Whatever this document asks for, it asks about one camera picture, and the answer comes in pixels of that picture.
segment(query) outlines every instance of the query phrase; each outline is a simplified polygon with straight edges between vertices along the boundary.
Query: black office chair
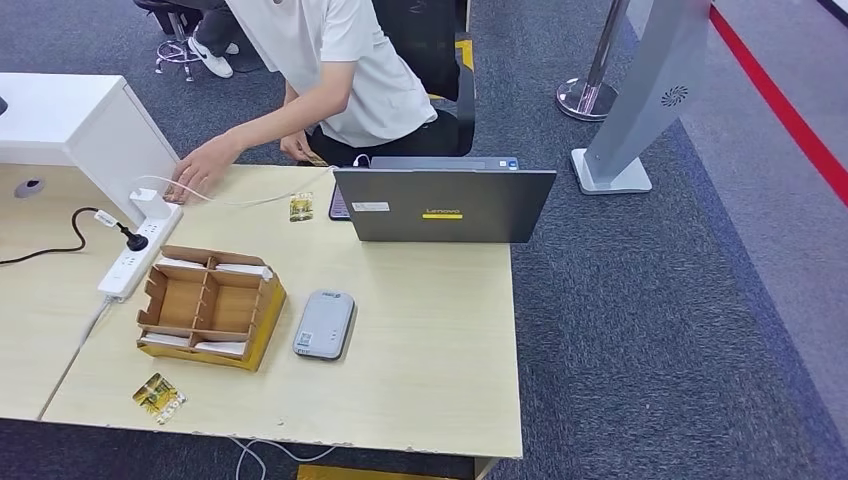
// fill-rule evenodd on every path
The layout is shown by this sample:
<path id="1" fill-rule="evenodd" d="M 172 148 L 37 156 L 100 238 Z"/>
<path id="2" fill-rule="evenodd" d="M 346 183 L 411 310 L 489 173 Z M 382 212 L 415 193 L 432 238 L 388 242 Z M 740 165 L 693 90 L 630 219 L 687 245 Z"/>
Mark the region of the black office chair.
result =
<path id="1" fill-rule="evenodd" d="M 456 103 L 456 155 L 474 141 L 474 74 L 456 61 L 455 0 L 372 0 L 377 20 L 427 93 Z"/>
<path id="2" fill-rule="evenodd" d="M 192 23 L 191 19 L 197 18 L 200 12 L 164 0 L 133 0 L 133 2 L 139 8 L 155 14 L 160 19 L 160 23 L 161 17 L 167 15 L 171 24 L 170 27 L 176 37 L 174 40 L 162 42 L 156 49 L 156 73 L 162 73 L 162 62 L 175 63 L 183 66 L 186 73 L 186 82 L 193 82 L 194 77 L 191 76 L 189 64 L 199 61 L 200 57 L 195 55 L 188 47 L 188 38 L 183 28 L 182 18 L 189 19 L 189 22 Z M 162 29 L 165 33 L 169 33 L 169 29 L 166 27 L 167 25 L 163 25 Z"/>

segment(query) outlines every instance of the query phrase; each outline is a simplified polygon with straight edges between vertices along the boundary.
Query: person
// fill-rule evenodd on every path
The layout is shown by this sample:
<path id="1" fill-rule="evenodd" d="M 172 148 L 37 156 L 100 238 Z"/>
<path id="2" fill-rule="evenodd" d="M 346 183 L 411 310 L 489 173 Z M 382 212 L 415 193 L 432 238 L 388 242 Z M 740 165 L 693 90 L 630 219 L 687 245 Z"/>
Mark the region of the person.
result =
<path id="1" fill-rule="evenodd" d="M 245 150 L 271 141 L 294 160 L 317 155 L 333 165 L 349 165 L 361 153 L 455 150 L 449 116 L 436 113 L 380 28 L 371 0 L 230 0 L 230 6 L 269 69 L 282 73 L 283 105 L 178 162 L 173 178 L 180 185 L 206 191 Z M 176 187 L 167 197 L 182 202 L 188 195 Z"/>
<path id="2" fill-rule="evenodd" d="M 241 34 L 241 26 L 225 0 L 168 0 L 187 8 L 203 11 L 203 20 L 188 39 L 188 46 L 200 61 L 221 78 L 233 76 L 233 67 L 224 54 L 237 55 L 233 40 Z"/>

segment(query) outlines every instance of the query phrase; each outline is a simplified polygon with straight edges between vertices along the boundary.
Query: white paper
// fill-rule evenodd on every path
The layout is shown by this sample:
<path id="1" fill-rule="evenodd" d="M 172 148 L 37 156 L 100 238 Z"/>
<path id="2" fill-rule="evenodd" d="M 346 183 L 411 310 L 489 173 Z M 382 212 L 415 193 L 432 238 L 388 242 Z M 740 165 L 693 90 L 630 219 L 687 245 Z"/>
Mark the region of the white paper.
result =
<path id="1" fill-rule="evenodd" d="M 169 266 L 169 267 L 194 268 L 194 269 L 199 269 L 199 270 L 203 270 L 203 269 L 206 268 L 205 265 L 201 265 L 199 263 L 188 262 L 188 261 L 185 261 L 185 260 L 176 260 L 176 259 L 168 258 L 168 257 L 161 258 L 158 262 L 156 262 L 156 265 L 165 265 L 165 266 Z"/>
<path id="2" fill-rule="evenodd" d="M 273 277 L 271 269 L 265 265 L 235 265 L 232 263 L 220 263 L 217 267 L 215 267 L 215 270 L 220 270 L 222 272 L 247 273 L 248 275 L 261 275 L 266 282 L 271 280 L 271 277 Z"/>
<path id="3" fill-rule="evenodd" d="M 353 202 L 353 210 L 356 212 L 388 212 L 389 202 Z"/>
<path id="4" fill-rule="evenodd" d="M 247 345 L 247 342 L 200 342 L 195 345 L 194 348 L 197 350 L 205 350 L 207 352 L 243 355 L 245 345 Z"/>
<path id="5" fill-rule="evenodd" d="M 145 333 L 141 340 L 148 343 L 160 343 L 162 345 L 173 345 L 175 347 L 187 347 L 188 338 L 175 337 L 173 335 L 162 335 L 161 333 Z"/>

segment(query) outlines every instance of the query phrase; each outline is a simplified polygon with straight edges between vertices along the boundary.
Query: black pants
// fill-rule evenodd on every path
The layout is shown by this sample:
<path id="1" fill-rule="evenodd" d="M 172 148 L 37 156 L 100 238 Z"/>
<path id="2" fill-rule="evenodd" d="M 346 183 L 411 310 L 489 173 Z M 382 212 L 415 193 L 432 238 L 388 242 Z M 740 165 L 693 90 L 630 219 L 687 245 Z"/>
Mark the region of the black pants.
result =
<path id="1" fill-rule="evenodd" d="M 241 32 L 238 20 L 224 0 L 168 0 L 170 3 L 203 11 L 203 20 L 194 31 L 194 39 L 212 55 L 224 55 L 227 46 Z"/>
<path id="2" fill-rule="evenodd" d="M 437 110 L 439 117 L 409 135 L 375 147 L 354 148 L 324 135 L 321 127 L 309 136 L 309 148 L 330 165 L 349 167 L 360 154 L 368 157 L 449 157 L 456 155 L 456 118 Z M 300 165 L 311 165 L 300 162 Z"/>

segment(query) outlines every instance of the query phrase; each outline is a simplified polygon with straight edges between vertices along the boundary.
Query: black power cord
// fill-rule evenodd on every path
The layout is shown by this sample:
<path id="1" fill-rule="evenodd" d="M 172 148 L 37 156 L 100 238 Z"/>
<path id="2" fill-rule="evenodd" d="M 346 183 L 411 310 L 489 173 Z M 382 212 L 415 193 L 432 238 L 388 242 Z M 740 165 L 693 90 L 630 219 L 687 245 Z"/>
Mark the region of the black power cord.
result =
<path id="1" fill-rule="evenodd" d="M 98 211 L 99 210 L 94 208 L 94 207 L 82 207 L 82 208 L 78 208 L 71 215 L 71 228 L 74 229 L 74 233 L 76 234 L 77 238 L 80 239 L 80 244 L 79 244 L 78 247 L 73 247 L 73 248 L 48 248 L 48 249 L 45 249 L 45 250 L 39 250 L 37 252 L 32 252 L 29 255 L 24 255 L 23 257 L 13 258 L 11 260 L 0 260 L 0 265 L 12 265 L 14 263 L 20 263 L 20 262 L 23 262 L 25 260 L 29 260 L 30 258 L 34 258 L 34 257 L 37 257 L 39 255 L 44 255 L 46 253 L 79 252 L 80 250 L 85 248 L 86 242 L 85 242 L 85 237 L 82 236 L 82 232 L 80 232 L 79 226 L 77 225 L 77 217 L 79 217 L 79 215 L 83 212 L 95 212 L 95 213 L 97 213 Z M 116 222 L 115 225 L 121 230 L 121 233 L 123 233 L 127 237 L 127 248 L 129 248 L 131 251 L 138 252 L 139 250 L 144 250 L 144 248 L 147 247 L 147 243 L 148 243 L 147 237 L 130 232 L 130 230 L 127 227 L 121 225 L 121 222 Z"/>

